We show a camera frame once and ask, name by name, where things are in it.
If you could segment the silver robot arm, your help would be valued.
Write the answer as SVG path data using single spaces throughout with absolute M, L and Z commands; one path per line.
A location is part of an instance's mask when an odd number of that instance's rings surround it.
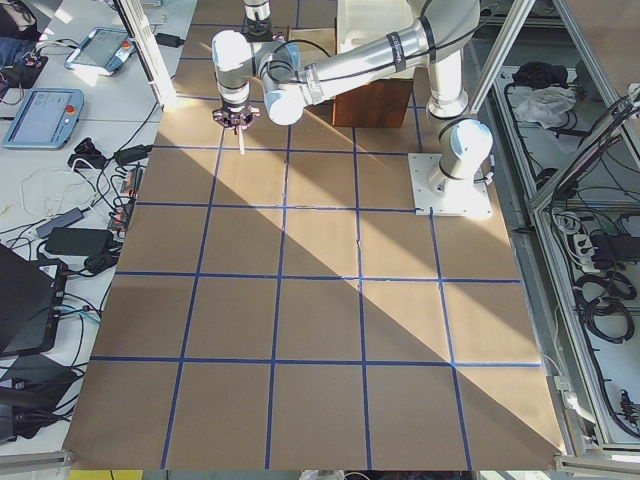
M 275 33 L 272 28 L 271 9 L 269 0 L 244 0 L 246 32 L 244 36 L 248 42 L 283 42 L 282 33 Z
M 408 27 L 303 66 L 291 42 L 274 37 L 269 2 L 245 2 L 248 32 L 225 30 L 212 39 L 221 97 L 214 121 L 241 134 L 258 117 L 249 103 L 251 78 L 262 82 L 271 121 L 288 126 L 310 105 L 424 66 L 429 74 L 428 112 L 438 122 L 441 151 L 408 157 L 415 209 L 422 215 L 490 217 L 481 165 L 490 157 L 493 137 L 485 124 L 466 115 L 462 78 L 462 49 L 479 27 L 480 4 L 414 1 L 410 8 L 415 18 Z

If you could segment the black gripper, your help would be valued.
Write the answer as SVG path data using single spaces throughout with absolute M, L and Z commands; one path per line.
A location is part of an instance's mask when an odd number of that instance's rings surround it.
M 271 22 L 248 22 L 244 36 L 248 42 L 284 42 L 282 32 L 274 32 Z
M 223 104 L 212 111 L 213 120 L 223 128 L 248 128 L 260 117 L 259 109 L 250 105 L 230 106 Z

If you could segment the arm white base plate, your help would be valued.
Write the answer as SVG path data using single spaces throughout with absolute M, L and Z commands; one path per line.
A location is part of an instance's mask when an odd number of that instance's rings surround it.
M 442 154 L 410 153 L 409 173 L 417 215 L 488 219 L 493 215 L 486 184 L 457 180 L 441 170 Z

